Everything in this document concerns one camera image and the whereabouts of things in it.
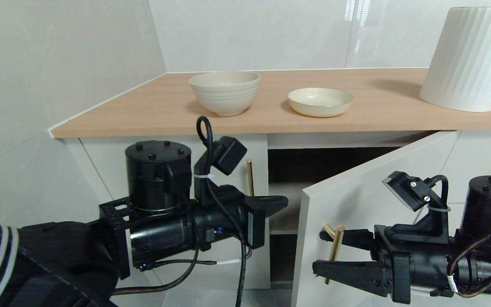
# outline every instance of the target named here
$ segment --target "countertop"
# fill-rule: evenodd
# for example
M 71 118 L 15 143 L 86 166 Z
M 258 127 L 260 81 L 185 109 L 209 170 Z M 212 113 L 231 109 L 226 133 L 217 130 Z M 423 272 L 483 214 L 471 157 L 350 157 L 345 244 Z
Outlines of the countertop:
M 427 68 L 279 70 L 259 72 L 261 86 L 244 113 L 218 116 L 202 107 L 189 85 L 197 73 L 165 74 L 51 130 L 55 138 L 196 134 L 206 115 L 215 134 L 393 130 L 491 130 L 491 112 L 468 113 L 418 98 Z M 354 97 L 348 112 L 331 118 L 295 113 L 290 91 L 330 87 Z

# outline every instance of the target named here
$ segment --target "gold handle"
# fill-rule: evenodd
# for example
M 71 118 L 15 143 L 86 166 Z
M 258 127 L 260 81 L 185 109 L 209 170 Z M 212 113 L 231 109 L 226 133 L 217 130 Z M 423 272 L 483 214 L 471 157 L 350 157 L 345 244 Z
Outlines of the gold handle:
M 329 261 L 335 261 L 338 258 L 338 252 L 342 246 L 342 238 L 344 237 L 344 226 L 338 225 L 337 229 L 334 231 L 327 224 L 323 225 L 323 230 L 326 231 L 333 238 L 333 246 L 331 247 L 331 255 L 329 256 Z M 329 284 L 331 280 L 325 278 L 325 284 Z
M 249 183 L 249 196 L 255 196 L 255 189 L 253 188 L 253 165 L 251 159 L 247 159 L 247 181 Z

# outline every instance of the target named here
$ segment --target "ceramic bowl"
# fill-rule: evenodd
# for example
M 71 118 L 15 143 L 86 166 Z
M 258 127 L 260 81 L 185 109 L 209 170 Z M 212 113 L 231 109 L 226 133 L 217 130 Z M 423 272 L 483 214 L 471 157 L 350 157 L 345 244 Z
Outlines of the ceramic bowl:
M 348 111 L 353 96 L 345 91 L 308 87 L 288 95 L 289 105 L 298 113 L 313 117 L 333 117 Z
M 251 106 L 261 76 L 254 72 L 208 72 L 189 80 L 206 109 L 220 116 L 238 115 Z

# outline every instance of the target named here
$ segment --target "cabinet door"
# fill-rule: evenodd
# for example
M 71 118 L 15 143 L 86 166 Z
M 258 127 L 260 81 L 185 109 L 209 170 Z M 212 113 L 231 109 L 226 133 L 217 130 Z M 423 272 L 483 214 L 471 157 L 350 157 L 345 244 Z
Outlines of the cabinet door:
M 268 149 L 265 134 L 240 134 L 234 136 L 244 144 L 248 152 L 234 172 L 225 176 L 213 168 L 213 181 L 218 185 L 236 186 L 245 194 L 249 194 L 246 160 L 252 160 L 253 181 L 256 195 L 268 194 Z M 192 151 L 192 165 L 200 158 L 205 147 L 198 136 L 148 136 L 125 138 L 85 138 L 81 142 L 92 160 L 97 172 L 103 180 L 113 199 L 128 196 L 126 161 L 124 150 L 135 142 L 142 140 L 171 140 L 189 146 Z M 245 275 L 246 288 L 270 287 L 270 255 L 269 255 L 269 224 L 266 222 L 265 246 L 255 249 L 247 262 Z M 169 259 L 192 259 L 193 252 L 184 252 Z M 235 239 L 227 239 L 214 243 L 212 249 L 199 254 L 199 260 L 224 261 L 240 258 L 240 243 Z M 156 269 L 156 274 L 147 272 L 153 284 L 167 284 L 178 278 L 189 264 L 170 264 Z M 179 286 L 191 289 L 235 289 L 238 286 L 240 264 L 218 266 L 201 266 L 197 264 L 193 272 Z
M 327 260 L 331 243 L 321 241 L 324 223 L 346 229 L 370 229 L 377 225 L 411 223 L 416 213 L 405 208 L 382 184 L 393 171 L 415 177 L 432 177 L 442 170 L 459 132 L 437 132 L 386 155 L 349 169 L 303 190 L 298 225 L 297 257 L 292 294 L 293 306 L 392 305 L 377 297 L 312 273 L 312 263 Z M 341 261 L 370 261 L 368 251 L 343 246 Z

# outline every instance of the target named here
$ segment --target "white plate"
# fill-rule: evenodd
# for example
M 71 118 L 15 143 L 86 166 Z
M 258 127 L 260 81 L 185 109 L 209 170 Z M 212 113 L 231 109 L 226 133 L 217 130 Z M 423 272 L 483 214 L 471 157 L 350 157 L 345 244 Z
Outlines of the white plate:
M 333 117 L 348 111 L 353 96 L 344 91 L 307 87 L 288 95 L 289 105 L 298 113 L 313 117 Z

